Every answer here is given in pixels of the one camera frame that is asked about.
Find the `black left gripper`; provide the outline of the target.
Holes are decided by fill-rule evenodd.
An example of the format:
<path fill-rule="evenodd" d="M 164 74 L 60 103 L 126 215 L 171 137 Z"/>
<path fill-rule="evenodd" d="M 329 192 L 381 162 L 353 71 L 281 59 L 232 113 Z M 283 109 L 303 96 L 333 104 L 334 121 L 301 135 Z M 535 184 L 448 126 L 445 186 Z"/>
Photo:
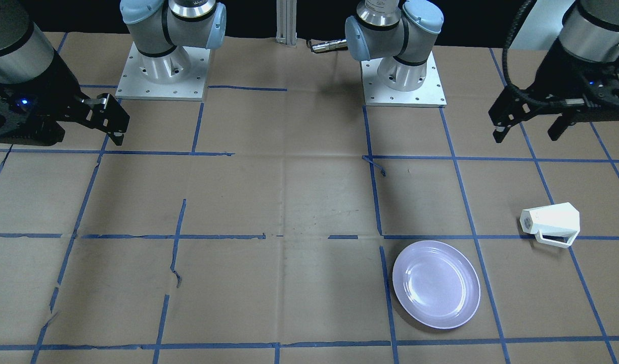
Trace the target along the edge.
<path fill-rule="evenodd" d="M 614 62 L 596 63 L 566 51 L 548 51 L 527 93 L 506 86 L 489 109 L 495 143 L 520 123 L 539 115 L 559 115 L 547 130 L 551 141 L 581 121 L 619 121 L 619 52 Z M 562 101 L 582 99 L 582 105 Z"/>

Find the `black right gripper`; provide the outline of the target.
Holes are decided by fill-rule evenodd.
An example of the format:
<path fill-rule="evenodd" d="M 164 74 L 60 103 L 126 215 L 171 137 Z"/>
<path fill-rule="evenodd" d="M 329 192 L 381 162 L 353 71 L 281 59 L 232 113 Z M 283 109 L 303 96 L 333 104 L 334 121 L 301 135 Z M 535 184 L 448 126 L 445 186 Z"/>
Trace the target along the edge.
<path fill-rule="evenodd" d="M 1 144 L 53 146 L 64 140 L 60 121 L 103 131 L 120 147 L 130 116 L 112 94 L 90 98 L 71 81 L 0 83 Z"/>

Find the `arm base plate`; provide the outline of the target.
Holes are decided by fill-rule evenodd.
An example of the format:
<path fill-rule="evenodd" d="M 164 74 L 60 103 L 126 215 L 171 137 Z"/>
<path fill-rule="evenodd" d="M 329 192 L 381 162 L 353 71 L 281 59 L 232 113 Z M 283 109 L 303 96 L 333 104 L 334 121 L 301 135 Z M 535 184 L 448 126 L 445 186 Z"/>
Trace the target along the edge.
<path fill-rule="evenodd" d="M 178 47 L 150 58 L 132 44 L 115 96 L 136 101 L 204 101 L 212 51 Z"/>
<path fill-rule="evenodd" d="M 408 66 L 393 57 L 360 62 L 367 106 L 443 108 L 448 105 L 433 52 Z"/>

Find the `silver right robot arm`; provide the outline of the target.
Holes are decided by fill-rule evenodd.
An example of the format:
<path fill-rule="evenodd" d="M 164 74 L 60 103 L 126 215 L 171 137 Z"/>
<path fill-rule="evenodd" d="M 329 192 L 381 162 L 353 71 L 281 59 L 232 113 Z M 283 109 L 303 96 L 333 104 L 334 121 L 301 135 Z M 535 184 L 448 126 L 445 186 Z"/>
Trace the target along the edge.
<path fill-rule="evenodd" d="M 120 14 L 142 62 L 143 79 L 176 83 L 192 74 L 186 48 L 218 49 L 226 6 L 217 1 L 121 1 Z M 109 93 L 81 91 L 73 72 L 19 1 L 0 1 L 0 144 L 50 147 L 61 122 L 104 132 L 122 145 L 129 114 Z"/>

